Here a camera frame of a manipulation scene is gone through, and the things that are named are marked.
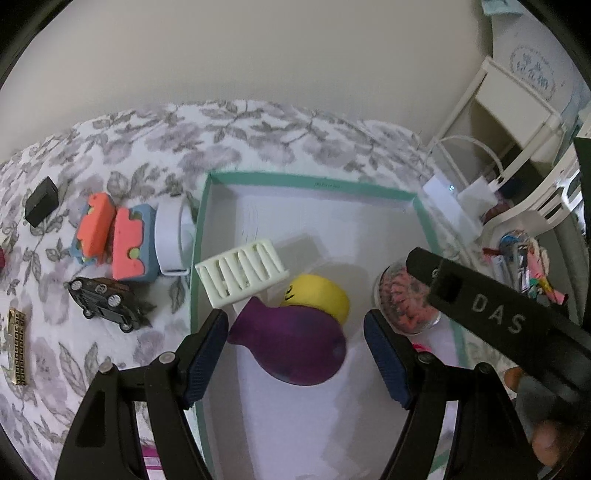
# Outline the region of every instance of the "black toy car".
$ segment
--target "black toy car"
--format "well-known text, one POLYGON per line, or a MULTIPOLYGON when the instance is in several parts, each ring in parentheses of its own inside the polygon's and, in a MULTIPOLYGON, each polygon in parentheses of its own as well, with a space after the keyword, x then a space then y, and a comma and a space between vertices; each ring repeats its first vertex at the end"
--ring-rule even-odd
POLYGON ((68 284, 68 291, 88 319, 98 315, 118 323, 124 333, 148 323, 130 288, 115 280, 76 277, 68 284))

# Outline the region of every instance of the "finger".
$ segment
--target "finger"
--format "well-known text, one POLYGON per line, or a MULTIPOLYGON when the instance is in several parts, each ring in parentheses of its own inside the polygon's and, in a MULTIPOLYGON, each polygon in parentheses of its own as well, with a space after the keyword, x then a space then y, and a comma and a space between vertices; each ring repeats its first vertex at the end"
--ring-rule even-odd
POLYGON ((531 446, 540 462, 554 466, 570 447, 573 439, 574 431, 557 421, 546 420, 535 428, 531 446))
POLYGON ((505 372, 504 379, 505 385, 517 393, 517 388, 519 387, 519 382, 521 381, 521 377, 523 377, 524 371, 519 367, 510 368, 505 372))

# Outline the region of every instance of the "black box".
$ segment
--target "black box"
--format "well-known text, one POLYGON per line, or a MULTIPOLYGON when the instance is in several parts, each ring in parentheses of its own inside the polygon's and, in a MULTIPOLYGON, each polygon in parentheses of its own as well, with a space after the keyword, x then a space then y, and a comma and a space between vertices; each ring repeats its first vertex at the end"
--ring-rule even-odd
POLYGON ((47 177, 35 189, 25 203, 25 220, 36 228, 59 205, 57 187, 47 177))

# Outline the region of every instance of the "glass jar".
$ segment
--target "glass jar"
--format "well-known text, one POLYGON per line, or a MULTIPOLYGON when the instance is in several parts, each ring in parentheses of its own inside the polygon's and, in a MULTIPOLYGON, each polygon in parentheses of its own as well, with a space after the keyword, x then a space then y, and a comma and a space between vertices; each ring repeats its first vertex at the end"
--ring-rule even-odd
POLYGON ((434 326, 441 313, 427 303, 429 287, 409 275, 403 262, 379 276, 374 302, 390 325, 403 335, 416 335, 434 326))

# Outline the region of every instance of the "yellow smiley ball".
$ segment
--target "yellow smiley ball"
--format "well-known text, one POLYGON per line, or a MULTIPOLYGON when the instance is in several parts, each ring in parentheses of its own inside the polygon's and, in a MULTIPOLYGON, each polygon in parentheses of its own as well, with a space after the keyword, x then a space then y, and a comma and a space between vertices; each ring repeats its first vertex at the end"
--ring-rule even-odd
POLYGON ((345 291, 328 278, 304 274, 296 277, 285 292, 281 306, 303 305, 322 310, 341 325, 349 315, 349 298, 345 291))

